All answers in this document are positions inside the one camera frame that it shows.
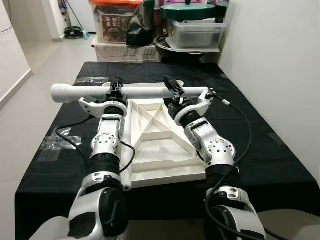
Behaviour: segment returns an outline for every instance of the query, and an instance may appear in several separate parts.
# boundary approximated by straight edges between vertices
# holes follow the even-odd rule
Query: plastic storage box
[[[220,52],[219,44],[226,28],[227,24],[215,23],[213,18],[183,22],[169,19],[166,41],[176,52]]]
[[[99,43],[124,44],[132,15],[143,0],[89,0]]]

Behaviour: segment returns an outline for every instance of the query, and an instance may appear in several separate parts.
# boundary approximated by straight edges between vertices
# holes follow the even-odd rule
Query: table
[[[86,62],[75,85],[101,86],[118,75],[124,83],[159,83],[170,75],[186,87],[208,86],[240,108],[253,131],[252,147],[240,164],[243,189],[257,212],[295,209],[320,216],[320,191],[316,180],[275,134],[239,89],[216,64],[178,65],[172,63]],[[238,154],[248,142],[246,123],[237,112],[213,101],[205,117],[218,133],[231,141]],[[77,102],[64,104],[50,127],[86,118]],[[81,136],[82,149],[90,155],[90,141],[98,120],[73,127],[70,136]],[[86,176],[86,169],[75,150],[62,150],[53,160],[39,161],[38,150],[15,194],[15,235],[29,239],[47,220],[68,217],[74,198]],[[132,189],[125,193],[131,220],[195,219],[204,216],[205,181],[193,181]]]

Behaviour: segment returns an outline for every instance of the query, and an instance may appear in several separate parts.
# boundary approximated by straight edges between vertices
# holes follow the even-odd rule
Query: white tube
[[[125,117],[124,132],[122,136],[122,141],[126,144],[131,145],[131,113],[132,113],[132,102],[128,101],[128,113]],[[121,161],[120,169],[124,168],[130,161],[133,151],[125,145],[121,146]],[[131,180],[132,164],[120,173],[121,183],[123,185],[123,190],[125,192],[131,190],[132,180]]]
[[[51,87],[51,96],[56,103],[71,103],[82,97],[91,96],[100,99],[109,91],[105,86],[71,86],[68,84],[54,84]],[[185,94],[191,98],[198,98],[207,87],[184,87]],[[170,99],[173,94],[166,87],[129,87],[121,88],[121,93],[128,99]]]

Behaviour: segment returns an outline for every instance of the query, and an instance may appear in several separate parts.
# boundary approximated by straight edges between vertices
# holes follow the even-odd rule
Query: black cable
[[[125,171],[125,170],[132,164],[132,162],[134,161],[134,158],[135,158],[135,156],[136,156],[136,150],[135,150],[135,148],[134,148],[133,146],[131,146],[131,145],[129,145],[129,144],[123,142],[123,141],[121,141],[121,143],[122,143],[123,145],[127,146],[128,148],[131,148],[132,151],[133,151],[133,153],[132,153],[132,157],[131,157],[130,161],[128,162],[128,164],[127,164],[124,168],[122,168],[122,169],[120,170],[120,173],[122,173],[123,171]]]
[[[66,136],[63,136],[59,130],[61,129],[66,129],[66,128],[71,128],[71,127],[74,127],[74,126],[77,126],[77,125],[80,125],[80,124],[84,124],[85,122],[89,121],[90,119],[92,119],[93,116],[90,115],[89,117],[87,117],[86,119],[80,121],[80,122],[77,122],[77,123],[73,123],[73,124],[68,124],[68,125],[64,125],[64,126],[60,126],[60,127],[57,127],[55,129],[55,134],[57,134],[60,138],[62,138],[63,140],[67,141],[68,143],[70,143],[72,146],[75,147],[75,149],[79,152],[79,154],[81,155],[82,159],[83,159],[83,162],[84,162],[84,165],[86,167],[88,167],[88,161],[85,157],[85,154],[84,152],[69,138],[67,138]]]
[[[216,96],[215,97],[221,101],[223,101],[224,99],[219,97],[219,96]],[[209,202],[210,202],[210,198],[211,196],[220,188],[220,186],[222,185],[223,181],[226,179],[226,177],[232,172],[233,168],[235,168],[239,163],[240,161],[247,155],[250,147],[251,147],[251,144],[252,144],[252,128],[251,128],[251,125],[249,123],[249,120],[247,119],[247,117],[242,113],[241,110],[239,110],[237,107],[233,106],[232,104],[229,104],[228,105],[229,107],[233,108],[234,110],[236,110],[242,117],[243,119],[245,120],[245,123],[247,124],[248,126],[248,130],[249,130],[249,142],[248,142],[248,145],[246,147],[246,149],[244,150],[244,152],[242,153],[242,155],[234,162],[234,164],[232,165],[232,167],[230,168],[230,170],[219,180],[219,182],[212,188],[212,190],[210,191],[209,195],[206,197],[206,200],[205,200],[205,210],[207,212],[207,214],[211,217],[211,219],[218,225],[219,228],[221,229],[224,229],[234,235],[236,235],[237,237],[239,238],[242,238],[242,239],[247,239],[247,240],[261,240],[259,238],[256,238],[256,237],[253,237],[253,236],[249,236],[247,234],[244,234],[244,233],[241,233],[241,232],[238,232],[237,230],[234,230],[224,224],[222,224],[220,221],[218,221],[214,216],[213,214],[210,212],[210,208],[209,208]]]
[[[3,31],[0,31],[0,34],[6,32],[6,31],[9,31],[9,30],[12,29],[13,27],[14,27],[14,26],[12,26],[12,24],[11,24],[11,27],[9,27],[9,28],[7,28],[7,29],[5,29],[5,30],[3,30]]]
[[[225,233],[224,233],[224,231],[222,231],[222,229],[221,229],[220,227],[218,227],[218,229],[219,229],[219,232],[220,232],[223,240],[228,240],[227,237],[226,237],[226,235],[225,235]]]
[[[64,34],[67,39],[80,39],[84,37],[82,28],[79,26],[70,26],[64,29]]]
[[[75,14],[74,10],[72,9],[72,7],[71,7],[70,3],[68,2],[68,0],[65,0],[65,1],[66,1],[66,3],[69,5],[69,7],[70,7],[71,11],[73,12],[73,15],[75,16],[76,20],[77,20],[77,21],[78,21],[78,23],[80,24],[80,27],[82,28],[82,30],[84,30],[84,28],[82,27],[82,25],[81,25],[81,23],[80,23],[80,21],[79,21],[79,19],[78,19],[77,15]]]
[[[265,228],[265,227],[264,227],[264,231],[265,231],[267,234],[269,234],[270,236],[272,236],[272,237],[274,237],[274,238],[276,238],[276,239],[279,239],[279,240],[288,240],[288,239],[286,239],[286,238],[284,238],[284,237],[282,237],[282,236],[279,236],[279,235],[275,234],[274,232],[270,231],[269,229],[267,229],[267,228]]]

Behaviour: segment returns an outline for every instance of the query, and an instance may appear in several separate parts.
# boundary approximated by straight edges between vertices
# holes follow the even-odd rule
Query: metal bracket
[[[120,142],[124,134],[125,119],[117,114],[102,115],[98,133],[91,141],[91,158],[97,154],[113,154],[121,158]]]
[[[184,134],[188,137],[192,145],[200,152],[206,163],[206,168],[217,164],[233,164],[233,158],[236,155],[235,147],[231,142],[219,136],[215,128],[205,117],[187,125],[184,129]],[[221,147],[219,152],[214,152],[213,154],[212,151],[218,144],[224,145],[224,148]],[[228,150],[231,153],[231,159],[226,156],[225,150]]]
[[[206,196],[209,195],[212,188],[208,189],[205,193]],[[248,193],[238,187],[232,187],[232,186],[221,186],[214,194],[219,194],[221,196],[224,196],[228,198],[231,201],[241,202],[245,204],[244,210],[247,212],[251,212],[255,215],[257,215],[257,212],[252,205],[252,203],[249,200]]]
[[[82,180],[81,189],[79,190],[75,199],[81,197],[87,188],[102,183],[104,181],[105,176],[111,176],[121,183],[120,176],[113,172],[97,171],[95,173],[91,173]]]
[[[167,89],[172,92],[175,98],[180,98],[183,94],[186,93],[183,87],[173,77],[164,76],[163,81]]]
[[[123,86],[124,85],[122,78],[119,76],[115,76],[111,80],[110,91],[108,92],[108,94],[110,94],[111,92],[120,92]]]

